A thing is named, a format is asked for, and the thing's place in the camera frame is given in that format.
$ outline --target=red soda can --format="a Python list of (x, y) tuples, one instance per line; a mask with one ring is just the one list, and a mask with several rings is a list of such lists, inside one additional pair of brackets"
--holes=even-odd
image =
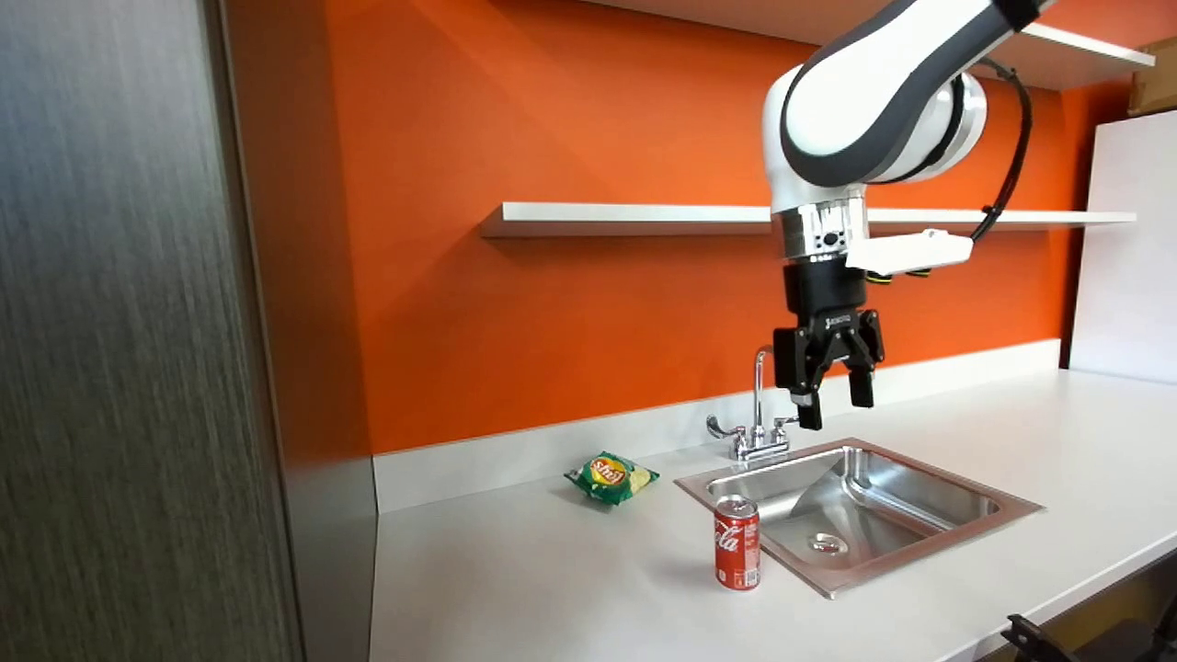
[(739, 492), (713, 508), (713, 579), (737, 592), (760, 585), (760, 515)]

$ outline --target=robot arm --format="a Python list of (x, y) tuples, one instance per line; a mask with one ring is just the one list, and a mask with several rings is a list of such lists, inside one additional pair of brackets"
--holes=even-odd
[(870, 238), (867, 185), (951, 169), (987, 130), (987, 92), (965, 69), (1037, 20), (1047, 0), (891, 0), (875, 20), (784, 74), (766, 101), (766, 173), (784, 228), (788, 308), (773, 335), (775, 385), (803, 428), (820, 428), (820, 378), (842, 359), (851, 402), (870, 406), (884, 359), (867, 275), (970, 256), (970, 238), (917, 232)]

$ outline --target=sink basin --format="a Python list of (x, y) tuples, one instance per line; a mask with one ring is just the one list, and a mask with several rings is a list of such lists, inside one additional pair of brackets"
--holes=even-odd
[(675, 484), (702, 508), (733, 492), (754, 502), (760, 549), (825, 595), (1041, 511), (858, 439), (766, 468), (691, 475)]

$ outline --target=white shelf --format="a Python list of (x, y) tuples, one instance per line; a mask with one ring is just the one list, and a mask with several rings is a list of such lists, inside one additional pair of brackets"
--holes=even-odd
[[(827, 44), (867, 14), (878, 0), (593, 0), (603, 8), (683, 20), (739, 34), (760, 34), (798, 44)], [(1131, 52), (1111, 42), (1092, 42), (1054, 26), (1027, 26), (1004, 42), (992, 58), (1019, 69), (1031, 87), (1085, 87), (1101, 81), (1124, 81), (1141, 66), (1156, 66), (1156, 54)]]
[[(870, 206), (870, 223), (970, 228), (981, 210)], [(1120, 210), (1008, 210), (995, 228), (1131, 223)], [(760, 236), (768, 206), (499, 202), (484, 236)]]

